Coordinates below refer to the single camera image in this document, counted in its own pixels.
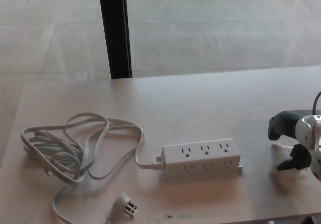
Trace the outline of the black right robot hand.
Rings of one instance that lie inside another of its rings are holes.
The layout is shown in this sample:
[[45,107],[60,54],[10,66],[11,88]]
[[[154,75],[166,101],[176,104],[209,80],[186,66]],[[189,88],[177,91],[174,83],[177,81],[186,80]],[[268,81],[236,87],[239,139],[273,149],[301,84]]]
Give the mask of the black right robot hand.
[[[271,141],[278,140],[281,136],[287,136],[296,140],[295,126],[300,118],[311,114],[311,110],[286,110],[278,113],[269,120],[268,138]],[[277,165],[277,171],[290,169],[302,170],[310,166],[311,154],[302,144],[293,146],[290,159]]]

